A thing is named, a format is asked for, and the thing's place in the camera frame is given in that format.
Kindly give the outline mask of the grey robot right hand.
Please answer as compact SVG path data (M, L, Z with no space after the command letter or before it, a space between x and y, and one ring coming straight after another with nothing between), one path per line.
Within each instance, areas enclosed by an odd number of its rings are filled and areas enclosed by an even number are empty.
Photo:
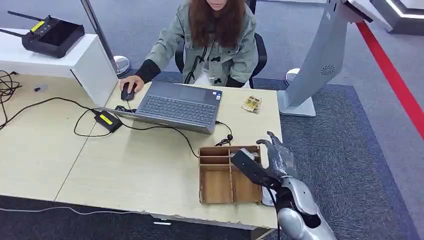
M256 143L264 145L267 149L267 168L257 163L254 154L246 148L241 148L233 153L230 162L252 183L278 191L283 187L284 178L297 176L295 158L294 154L273 132L267 131L266 133L270 140L259 139Z

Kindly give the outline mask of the person's right hand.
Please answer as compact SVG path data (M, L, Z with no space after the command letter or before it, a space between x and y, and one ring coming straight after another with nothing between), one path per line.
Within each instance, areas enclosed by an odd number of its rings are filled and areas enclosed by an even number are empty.
M124 85L126 83L128 83L128 89L127 89L128 93L130 93L131 90L133 89L133 85L136 85L136 87L134 88L135 93L139 92L145 85L145 82L143 81L142 78L140 78L137 75L131 75L119 81L119 88L121 92L124 90Z

